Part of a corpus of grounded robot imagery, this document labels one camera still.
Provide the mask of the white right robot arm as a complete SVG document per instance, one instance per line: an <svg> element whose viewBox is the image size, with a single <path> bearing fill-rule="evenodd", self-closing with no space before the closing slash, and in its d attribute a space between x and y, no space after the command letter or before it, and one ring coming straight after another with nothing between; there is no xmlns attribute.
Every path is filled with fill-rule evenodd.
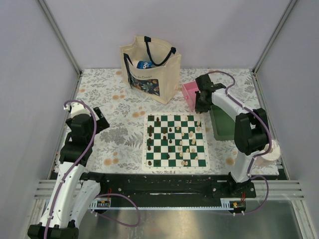
<svg viewBox="0 0 319 239"><path fill-rule="evenodd" d="M231 169L232 182L227 184L228 194L240 196L244 190L244 182L250 180L251 168L255 157L267 154L261 151L272 145L267 113L264 109L251 109L243 102L230 95L229 89L235 85L235 78L222 71L218 73L229 76L233 83L226 87L222 83L213 83L209 74L195 79L198 91L195 92L195 112L205 113L211 106L221 108L234 121L234 142L238 149L235 165Z"/></svg>

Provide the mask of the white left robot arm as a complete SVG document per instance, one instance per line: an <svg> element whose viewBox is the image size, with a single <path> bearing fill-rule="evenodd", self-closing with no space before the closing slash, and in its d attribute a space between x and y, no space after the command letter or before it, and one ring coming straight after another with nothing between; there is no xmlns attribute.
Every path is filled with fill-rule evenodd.
<svg viewBox="0 0 319 239"><path fill-rule="evenodd" d="M101 174L85 174L84 169L93 152L94 137L109 128L98 107L87 109L80 103L66 108L71 117L66 120L70 132L60 150L60 165L56 183L38 224L30 225L31 239L76 239L81 220L95 196L108 192Z"/></svg>

